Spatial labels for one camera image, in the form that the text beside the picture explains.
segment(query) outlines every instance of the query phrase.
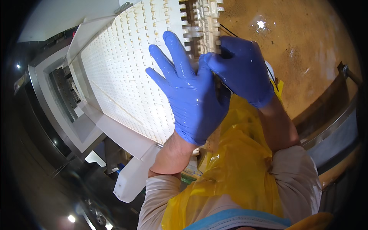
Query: yellow plastic apron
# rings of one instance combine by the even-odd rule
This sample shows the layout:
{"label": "yellow plastic apron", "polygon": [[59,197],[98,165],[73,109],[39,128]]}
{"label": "yellow plastic apron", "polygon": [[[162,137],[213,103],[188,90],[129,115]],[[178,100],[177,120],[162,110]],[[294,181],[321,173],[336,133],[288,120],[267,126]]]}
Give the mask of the yellow plastic apron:
{"label": "yellow plastic apron", "polygon": [[[278,84],[280,98],[282,82]],[[233,95],[221,123],[219,149],[208,156],[206,170],[196,181],[171,198],[165,210],[163,230],[183,229],[192,224],[207,200],[230,195],[243,209],[283,217],[275,179],[269,174],[272,152],[263,136],[257,110]]]}

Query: blue nitrile glove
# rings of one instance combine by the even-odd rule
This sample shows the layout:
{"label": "blue nitrile glove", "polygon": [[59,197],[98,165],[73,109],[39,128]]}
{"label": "blue nitrile glove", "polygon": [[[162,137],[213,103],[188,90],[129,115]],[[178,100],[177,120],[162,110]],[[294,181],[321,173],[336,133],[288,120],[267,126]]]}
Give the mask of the blue nitrile glove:
{"label": "blue nitrile glove", "polygon": [[256,108],[264,107],[274,91],[258,44],[229,36],[220,40],[222,54],[207,53],[205,62],[235,94]]}
{"label": "blue nitrile glove", "polygon": [[176,132],[189,143],[204,145],[229,110],[230,91],[222,85],[216,96],[213,74],[204,55],[199,57],[195,73],[176,35],[166,31],[163,39],[174,63],[156,45],[150,45],[149,52],[165,78],[152,68],[146,72],[167,96]]}

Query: shirt sleeve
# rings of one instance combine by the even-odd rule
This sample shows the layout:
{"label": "shirt sleeve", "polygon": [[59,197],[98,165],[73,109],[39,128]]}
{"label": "shirt sleeve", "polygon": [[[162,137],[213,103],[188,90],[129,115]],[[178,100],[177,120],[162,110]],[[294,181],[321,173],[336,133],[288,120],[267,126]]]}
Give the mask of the shirt sleeve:
{"label": "shirt sleeve", "polygon": [[159,175],[148,178],[137,230],[162,229],[161,222],[167,202],[179,193],[180,180],[174,176]]}
{"label": "shirt sleeve", "polygon": [[271,174],[276,179],[285,218],[296,223],[318,213],[321,184],[316,165],[303,147],[277,151]]}

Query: gloved hand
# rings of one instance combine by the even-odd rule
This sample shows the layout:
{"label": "gloved hand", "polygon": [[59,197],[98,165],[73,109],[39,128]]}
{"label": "gloved hand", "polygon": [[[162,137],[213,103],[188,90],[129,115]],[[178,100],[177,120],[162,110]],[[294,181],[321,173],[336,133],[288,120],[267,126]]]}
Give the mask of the gloved hand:
{"label": "gloved hand", "polygon": [[207,53],[205,62],[235,94],[256,108],[264,107],[274,91],[258,44],[229,36],[220,40],[222,54]]}
{"label": "gloved hand", "polygon": [[176,35],[166,31],[163,39],[174,63],[156,45],[150,45],[149,52],[165,78],[152,68],[146,72],[167,96],[176,132],[189,143],[204,145],[229,110],[230,91],[222,85],[217,97],[213,74],[204,62],[204,55],[199,57],[195,73]]}

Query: person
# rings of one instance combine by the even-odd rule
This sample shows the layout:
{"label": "person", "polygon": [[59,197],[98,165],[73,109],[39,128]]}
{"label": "person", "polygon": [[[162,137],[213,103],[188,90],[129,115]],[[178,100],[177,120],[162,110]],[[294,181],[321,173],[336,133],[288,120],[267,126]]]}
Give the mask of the person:
{"label": "person", "polygon": [[[149,51],[164,77],[152,68],[146,72],[169,100],[175,131],[149,170],[138,229],[286,229],[318,213],[321,185],[316,166],[275,95],[258,44],[222,36],[222,54],[200,55],[194,71],[177,36],[166,31],[163,39],[172,61],[156,45]],[[215,86],[213,72],[226,86]],[[260,121],[261,137],[247,131],[248,123],[244,128],[232,124],[235,119],[224,120],[230,111],[241,113],[230,103],[234,97],[256,111],[247,122]],[[181,172],[193,150],[221,123],[231,124],[221,131],[219,153],[202,177],[180,192]],[[268,153],[272,163],[267,166]]]}

